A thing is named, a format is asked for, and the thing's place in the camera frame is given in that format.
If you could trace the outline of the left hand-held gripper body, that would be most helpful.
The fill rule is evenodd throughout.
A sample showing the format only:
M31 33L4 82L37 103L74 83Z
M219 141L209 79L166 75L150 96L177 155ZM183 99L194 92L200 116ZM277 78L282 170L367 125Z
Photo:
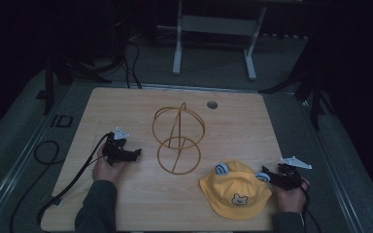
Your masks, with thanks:
M135 160L135 152L123 148L128 137L129 134L122 131L119 127L114 132L108 134L102 153L110 165Z

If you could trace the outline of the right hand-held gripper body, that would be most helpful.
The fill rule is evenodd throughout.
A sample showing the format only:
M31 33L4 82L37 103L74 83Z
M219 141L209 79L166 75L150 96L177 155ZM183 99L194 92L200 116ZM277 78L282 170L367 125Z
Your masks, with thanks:
M272 174L270 182L284 190L292 190L302 185L302 178L298 168L312 169L310 164L301 161L297 157L282 158L278 163L278 174Z

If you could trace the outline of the yellow bucket hat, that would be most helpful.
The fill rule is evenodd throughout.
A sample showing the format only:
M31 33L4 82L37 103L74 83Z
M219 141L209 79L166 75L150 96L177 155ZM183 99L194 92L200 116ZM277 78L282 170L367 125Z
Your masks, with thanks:
M211 208L230 219L250 219L262 212L272 191L243 162L225 159L199 181Z

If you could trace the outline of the gold wire hat stand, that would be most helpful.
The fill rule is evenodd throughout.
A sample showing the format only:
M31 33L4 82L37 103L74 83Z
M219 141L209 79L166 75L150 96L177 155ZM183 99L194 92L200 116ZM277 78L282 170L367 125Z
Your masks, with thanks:
M158 146L157 163L171 175L194 171L202 158L199 144L206 134L203 118L186 103L157 110L153 116L152 133Z

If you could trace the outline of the person's left hand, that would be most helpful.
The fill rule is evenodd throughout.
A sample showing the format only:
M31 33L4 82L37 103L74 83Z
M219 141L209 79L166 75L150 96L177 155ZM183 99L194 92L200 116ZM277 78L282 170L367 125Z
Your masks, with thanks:
M95 182L107 181L117 184L124 167L124 162L110 165L104 157L103 147L101 147L97 152L97 161L92 169L92 178Z

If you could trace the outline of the person's right hand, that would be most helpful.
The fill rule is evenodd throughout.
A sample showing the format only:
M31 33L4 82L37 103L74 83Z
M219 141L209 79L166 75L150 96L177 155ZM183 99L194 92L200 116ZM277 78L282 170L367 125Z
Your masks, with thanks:
M309 184L307 180L303 180L300 187L292 190L285 190L273 184L279 210L283 213L302 214L306 202L305 192L309 189Z

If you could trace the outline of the black tripod stand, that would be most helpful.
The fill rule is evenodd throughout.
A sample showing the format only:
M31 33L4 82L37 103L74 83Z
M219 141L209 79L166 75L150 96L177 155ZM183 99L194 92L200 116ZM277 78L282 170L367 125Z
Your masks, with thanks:
M294 93L295 98L305 101L310 94L313 94L310 120L315 129L319 130L322 83L329 66L330 55L323 41L323 33L317 29L309 38L288 78L281 83L260 90L259 93L273 94L294 83L299 83Z
M45 55L44 114L54 104L54 80L69 85L71 71L104 83L103 72L119 66L129 32L129 0L44 0L40 34Z

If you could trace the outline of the white metal table frame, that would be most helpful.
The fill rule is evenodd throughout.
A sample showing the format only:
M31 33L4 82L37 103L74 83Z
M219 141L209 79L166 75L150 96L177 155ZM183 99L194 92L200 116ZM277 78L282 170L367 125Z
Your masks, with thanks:
M156 14L168 19L159 29L174 34L174 45L167 71L172 76L183 72L187 35L208 36L212 46L224 46L228 37L241 49L247 78L257 79L255 46L270 22L286 21L286 11L299 0L157 0Z

